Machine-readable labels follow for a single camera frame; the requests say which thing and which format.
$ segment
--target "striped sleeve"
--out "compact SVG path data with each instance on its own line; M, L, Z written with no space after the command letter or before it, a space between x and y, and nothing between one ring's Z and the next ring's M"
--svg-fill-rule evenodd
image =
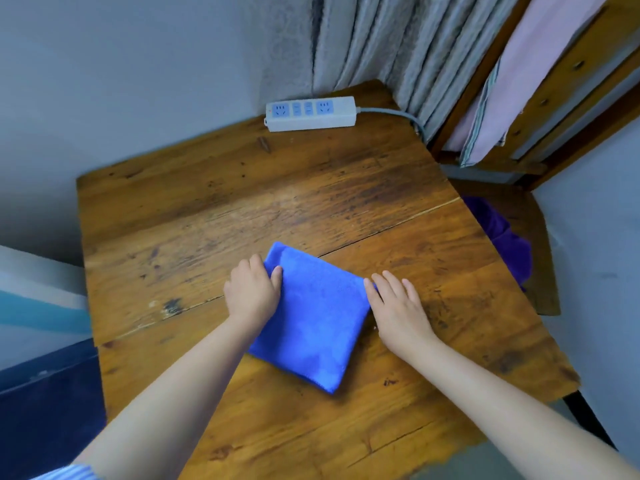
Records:
M99 480L99 478L87 465L69 465L40 475L33 480Z

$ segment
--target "person's left hand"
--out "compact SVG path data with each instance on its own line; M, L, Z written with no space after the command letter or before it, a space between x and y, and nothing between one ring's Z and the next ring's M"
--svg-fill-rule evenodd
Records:
M276 266L269 278L260 255L243 259L233 268L229 281L225 283L229 319L248 331L260 333L276 311L281 286L281 266Z

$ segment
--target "power strip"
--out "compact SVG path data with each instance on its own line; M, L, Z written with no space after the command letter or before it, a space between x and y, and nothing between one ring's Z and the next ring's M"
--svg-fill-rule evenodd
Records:
M354 126L356 114L352 96L277 101L267 104L264 125L272 132L340 128Z

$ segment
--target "forearm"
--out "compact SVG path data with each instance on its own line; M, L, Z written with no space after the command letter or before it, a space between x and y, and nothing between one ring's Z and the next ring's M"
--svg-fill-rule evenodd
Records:
M177 478L254 338L226 320L142 391L75 463L108 480Z
M595 436L434 339L411 365L457 405L528 479L637 479Z

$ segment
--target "gray curtain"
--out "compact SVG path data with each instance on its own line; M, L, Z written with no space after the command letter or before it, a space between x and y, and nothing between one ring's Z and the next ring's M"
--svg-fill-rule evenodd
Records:
M380 79L432 138L517 0L244 0L260 106Z

